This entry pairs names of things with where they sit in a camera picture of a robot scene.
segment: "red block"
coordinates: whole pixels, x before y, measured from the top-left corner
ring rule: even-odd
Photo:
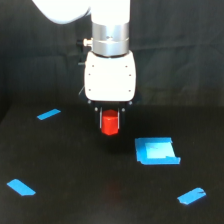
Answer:
[[[118,112],[106,110],[102,113],[102,133],[114,135],[118,133]]]

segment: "blue tape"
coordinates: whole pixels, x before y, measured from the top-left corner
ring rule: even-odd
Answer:
[[[178,197],[177,199],[180,201],[180,203],[189,205],[192,202],[206,196],[206,193],[201,188],[195,188],[194,190]]]
[[[53,116],[55,114],[58,114],[60,112],[61,112],[60,110],[54,109],[54,110],[48,111],[48,112],[46,112],[44,114],[41,114],[41,115],[37,116],[37,118],[39,118],[40,120],[44,120],[44,119],[46,119],[48,117],[51,117],[51,116]]]
[[[144,165],[180,164],[181,158],[175,157],[171,143],[171,138],[135,139],[137,161]]]
[[[36,193],[31,188],[27,187],[24,183],[17,179],[10,181],[9,183],[7,183],[7,185],[11,187],[14,191],[19,193],[21,196],[34,195]]]
[[[140,162],[143,165],[175,165],[180,164],[181,158],[179,157],[166,157],[162,159],[142,159]]]
[[[145,143],[145,146],[149,159],[175,157],[171,143]]]
[[[173,143],[171,138],[139,138],[147,143]]]

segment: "black table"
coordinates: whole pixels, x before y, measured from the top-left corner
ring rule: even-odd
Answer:
[[[89,107],[11,106],[0,124],[1,224],[165,224],[224,222],[224,109],[133,107],[107,137]],[[135,138],[171,137],[180,165],[136,161]],[[36,191],[20,196],[19,179]],[[184,206],[178,196],[207,196]]]

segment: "white robot link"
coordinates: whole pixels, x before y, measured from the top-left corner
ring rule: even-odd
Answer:
[[[91,50],[84,63],[84,87],[80,95],[84,94],[86,102],[94,107],[102,132],[118,133],[136,92],[135,61],[129,50],[130,0],[32,1],[57,24],[91,15],[92,38],[81,41],[81,45]],[[116,113],[105,109],[115,109]]]

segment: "black surface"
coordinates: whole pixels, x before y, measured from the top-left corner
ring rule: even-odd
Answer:
[[[83,67],[76,41],[91,38],[90,16],[56,25],[32,0],[0,4],[10,101],[79,103]],[[130,50],[142,104],[224,105],[223,8],[220,0],[131,0]]]
[[[224,109],[135,107],[123,132],[101,135],[89,107],[12,106],[0,125],[1,224],[223,223]],[[144,166],[134,139],[172,137],[181,165]],[[19,179],[36,194],[21,197]],[[189,206],[178,196],[203,188]]]
[[[0,61],[0,123],[9,109],[9,101],[7,97],[6,74],[4,72],[3,63]]]

